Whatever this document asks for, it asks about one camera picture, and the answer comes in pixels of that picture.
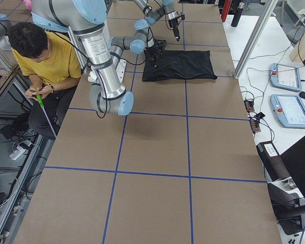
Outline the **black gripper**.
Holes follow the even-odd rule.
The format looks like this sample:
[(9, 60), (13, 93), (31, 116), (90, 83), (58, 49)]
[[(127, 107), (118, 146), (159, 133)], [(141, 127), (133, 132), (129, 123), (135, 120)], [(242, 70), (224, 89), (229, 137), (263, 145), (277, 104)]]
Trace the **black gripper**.
[(185, 14), (178, 12), (171, 12), (167, 14), (167, 20), (171, 30), (173, 31), (176, 41), (180, 41), (178, 26), (181, 21), (185, 20)]
[(146, 48), (145, 57), (146, 61), (149, 61), (149, 64), (153, 67), (157, 67), (157, 61), (159, 58), (163, 56), (163, 51), (165, 50), (167, 45), (166, 40), (159, 40), (153, 38), (153, 45)]

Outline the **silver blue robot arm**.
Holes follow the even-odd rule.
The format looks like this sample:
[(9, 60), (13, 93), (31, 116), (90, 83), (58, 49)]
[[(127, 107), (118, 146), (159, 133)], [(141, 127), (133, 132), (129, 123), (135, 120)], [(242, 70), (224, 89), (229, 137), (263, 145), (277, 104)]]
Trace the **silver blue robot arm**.
[(149, 3), (144, 0), (134, 0), (136, 6), (142, 11), (149, 25), (155, 25), (157, 21), (164, 18), (166, 26), (173, 32), (177, 42), (180, 41), (179, 24), (185, 20), (185, 14), (179, 13), (174, 7), (173, 1), (155, 1), (157, 7), (154, 9)]
[(89, 92), (95, 111), (123, 116), (131, 112), (134, 96), (119, 80), (116, 67), (124, 50), (140, 54), (154, 44), (145, 19), (135, 23), (135, 35), (114, 37), (107, 43), (103, 34), (107, 17), (104, 1), (32, 1), (32, 17), (42, 28), (71, 30), (80, 38), (97, 77)]

